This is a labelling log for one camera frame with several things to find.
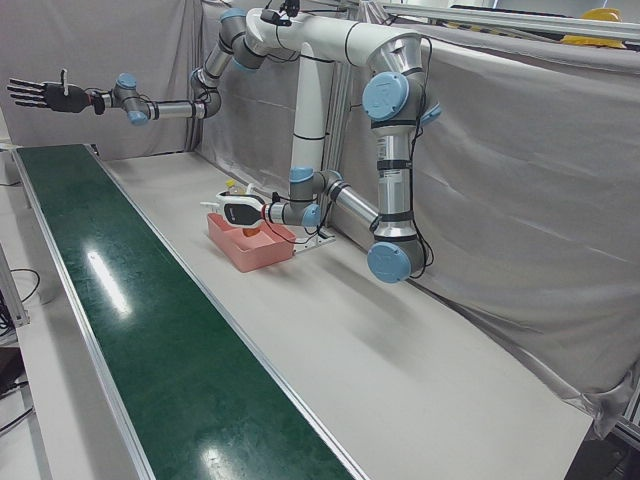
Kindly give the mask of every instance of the white table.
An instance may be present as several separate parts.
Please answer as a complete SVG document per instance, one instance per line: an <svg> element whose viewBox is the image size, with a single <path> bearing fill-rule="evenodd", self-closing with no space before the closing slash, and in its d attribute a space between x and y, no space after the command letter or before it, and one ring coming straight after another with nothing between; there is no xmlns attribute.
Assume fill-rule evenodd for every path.
<svg viewBox="0 0 640 480"><path fill-rule="evenodd" d="M590 418L458 314L408 284L378 282L344 238L239 273L207 237L199 206L226 175L194 154L107 166L371 479L564 478ZM18 190L1 198L0 241L10 263L43 274L32 323L18 333L52 476L133 478Z"/></svg>
<svg viewBox="0 0 640 480"><path fill-rule="evenodd" d="M206 235L228 178L195 154L108 168L372 479L562 479L590 419L349 240L239 273Z"/></svg>

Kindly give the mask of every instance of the blue joint cap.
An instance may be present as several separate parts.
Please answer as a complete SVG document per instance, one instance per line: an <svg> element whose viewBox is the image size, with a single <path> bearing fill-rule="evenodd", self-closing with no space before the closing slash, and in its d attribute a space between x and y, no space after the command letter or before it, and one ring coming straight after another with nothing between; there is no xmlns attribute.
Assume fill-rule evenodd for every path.
<svg viewBox="0 0 640 480"><path fill-rule="evenodd" d="M431 110L420 117L420 125L425 126L431 122L433 122L436 118L440 116L442 113L442 108L440 108L440 104L436 104Z"/></svg>
<svg viewBox="0 0 640 480"><path fill-rule="evenodd" d="M238 62L235 58L232 58L231 60L232 60L233 66L236 67L238 70L241 70L246 73L256 73L257 71L255 68L245 67L240 62Z"/></svg>
<svg viewBox="0 0 640 480"><path fill-rule="evenodd" d="M411 275L411 260L397 245L390 242L375 243L367 254L369 270L385 283L402 282Z"/></svg>
<svg viewBox="0 0 640 480"><path fill-rule="evenodd" d="M320 211L320 205L312 203L304 209L302 214L302 226L303 227L317 227L322 220L322 212Z"/></svg>
<svg viewBox="0 0 640 480"><path fill-rule="evenodd" d="M241 8L230 8L229 10L225 11L222 15L220 15L220 21L225 20L227 18L231 18L231 17L246 17L246 16L247 16L247 12L245 12Z"/></svg>
<svg viewBox="0 0 640 480"><path fill-rule="evenodd" d="M293 167L289 171L289 183L302 183L313 178L313 168Z"/></svg>
<svg viewBox="0 0 640 480"><path fill-rule="evenodd" d="M149 117L147 117L144 112L141 112L139 110L127 112L127 117L129 117L129 121L136 127L146 125L149 121Z"/></svg>
<svg viewBox="0 0 640 480"><path fill-rule="evenodd" d="M396 72L382 72L373 77L362 92L362 106L374 122L395 117L409 98L409 81Z"/></svg>
<svg viewBox="0 0 640 480"><path fill-rule="evenodd" d="M135 88L138 86L138 81L136 80L136 77L134 77L130 73L121 73L120 75L118 75L116 84L121 88L135 90Z"/></svg>

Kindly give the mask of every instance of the metal bracket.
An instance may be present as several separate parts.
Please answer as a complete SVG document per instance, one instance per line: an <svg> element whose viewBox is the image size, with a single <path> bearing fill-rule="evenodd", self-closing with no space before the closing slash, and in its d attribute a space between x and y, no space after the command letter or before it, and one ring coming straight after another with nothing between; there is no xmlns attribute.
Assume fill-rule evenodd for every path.
<svg viewBox="0 0 640 480"><path fill-rule="evenodd" d="M296 238L296 242L304 242L306 238ZM333 243L336 241L336 236L330 233L326 228L320 230L320 233L316 235L312 240L309 240L307 243L299 243L296 244L293 251L294 253L300 254L307 252L309 250L313 250L314 248L321 247L322 245L326 245L329 243Z"/></svg>
<svg viewBox="0 0 640 480"><path fill-rule="evenodd" d="M9 315L16 328L22 327L30 323L29 315L22 305L18 289L13 281L11 275L11 269L7 263L7 258L4 256L2 245L0 244L0 292L4 297L4 301L7 303L9 309Z"/></svg>

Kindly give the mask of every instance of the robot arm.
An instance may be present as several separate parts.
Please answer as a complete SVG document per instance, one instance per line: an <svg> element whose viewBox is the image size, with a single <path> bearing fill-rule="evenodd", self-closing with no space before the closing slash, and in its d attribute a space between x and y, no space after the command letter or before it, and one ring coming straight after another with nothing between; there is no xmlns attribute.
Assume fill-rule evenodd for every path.
<svg viewBox="0 0 640 480"><path fill-rule="evenodd" d="M121 108L133 125L145 125L149 120L165 118L209 118L221 106L218 84L227 65L233 62L246 70L262 65L269 48L246 39L245 12L238 8L226 11L221 17L218 44L204 65L190 78L194 100L153 101L138 93L136 78L129 73L118 76L109 91L84 90L67 82L67 71L62 70L60 82L28 82L10 79L7 89L16 105L49 108L55 112L80 113L93 106L97 115L107 108Z"/></svg>
<svg viewBox="0 0 640 480"><path fill-rule="evenodd" d="M412 209L413 143L420 126L440 112L426 91L421 36L390 26L298 15L296 5L290 0L287 9L285 2L289 15L282 13L283 8L281 12L227 10L220 17L218 44L191 75L194 100L153 102L137 92L135 78L128 74L120 75L108 92L87 93L68 85L66 75L60 83L11 80L8 88L19 105L65 112L92 105L97 114L105 108L122 108L134 125L167 117L208 118L220 108L218 84L229 63L253 71L272 50L300 52L289 199L267 205L248 196L219 195L217 208L236 226L268 221L314 227L321 222L314 196L328 195L369 226L375 243L367 262L376 277L388 283L406 280L424 271L429 260ZM373 72L362 104L377 137L377 208L339 174L321 169L335 62Z"/></svg>

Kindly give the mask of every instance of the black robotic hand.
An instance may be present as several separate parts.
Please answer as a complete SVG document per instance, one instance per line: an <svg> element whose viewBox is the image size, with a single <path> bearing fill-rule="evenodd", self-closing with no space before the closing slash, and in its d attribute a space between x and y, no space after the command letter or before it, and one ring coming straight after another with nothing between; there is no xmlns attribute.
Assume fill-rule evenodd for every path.
<svg viewBox="0 0 640 480"><path fill-rule="evenodd" d="M104 101L97 94L89 93L66 82L66 70L61 73L61 82L35 83L15 78L9 79L7 90L22 107L50 108L54 112L79 113L89 105L95 112L104 112Z"/></svg>

